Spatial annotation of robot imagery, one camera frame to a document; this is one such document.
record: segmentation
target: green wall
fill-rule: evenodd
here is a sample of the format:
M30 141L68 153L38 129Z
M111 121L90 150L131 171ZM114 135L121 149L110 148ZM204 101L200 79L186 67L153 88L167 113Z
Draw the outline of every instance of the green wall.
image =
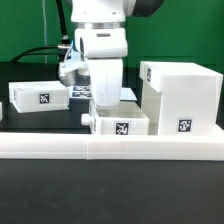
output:
M64 4L69 34L71 9ZM127 18L128 67L141 60L187 61L224 73L224 1L165 0L149 18ZM54 0L46 0L47 43L60 42L60 27ZM41 0L0 2L0 61L30 48L44 45ZM22 61L44 62L44 57ZM56 63L56 56L47 62Z

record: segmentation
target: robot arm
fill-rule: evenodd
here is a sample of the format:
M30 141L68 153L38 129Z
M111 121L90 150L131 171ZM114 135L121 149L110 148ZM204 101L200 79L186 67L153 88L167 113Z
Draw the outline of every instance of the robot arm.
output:
M82 55L90 75L91 92L97 109L110 110L119 105L123 62L127 41L122 23L135 7L152 0L72 0L71 20L76 25L75 47ZM60 65L61 76L78 69L74 63Z

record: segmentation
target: white block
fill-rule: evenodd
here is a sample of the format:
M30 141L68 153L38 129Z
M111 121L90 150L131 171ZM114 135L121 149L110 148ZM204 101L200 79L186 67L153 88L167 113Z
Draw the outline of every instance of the white block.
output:
M142 62L142 109L159 135L209 135L223 76L194 63Z
M9 97L19 113L66 110L69 105L69 90L59 81L11 82Z
M98 111L90 102L90 117L82 123L90 125L92 134L147 135L149 119L134 102L120 102L115 110Z

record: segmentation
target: black surface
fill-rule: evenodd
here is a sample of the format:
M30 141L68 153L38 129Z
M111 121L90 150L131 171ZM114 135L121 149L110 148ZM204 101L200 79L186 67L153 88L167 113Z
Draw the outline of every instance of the black surface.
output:
M18 64L13 69L0 63L0 85L4 87L15 71L16 81L57 77L53 65ZM125 85L136 87L134 77L135 72L132 81L125 77ZM8 98L7 92L0 92L1 98ZM223 112L221 103L220 125ZM8 121L20 116L10 114L15 111L9 105L7 113ZM36 120L47 116L38 114ZM222 224L223 202L223 162L0 160L0 224Z

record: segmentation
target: white base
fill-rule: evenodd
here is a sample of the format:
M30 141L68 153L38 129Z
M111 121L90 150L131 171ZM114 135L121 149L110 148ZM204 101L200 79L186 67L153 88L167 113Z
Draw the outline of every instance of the white base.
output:
M210 136L0 133L0 158L224 160L224 131Z

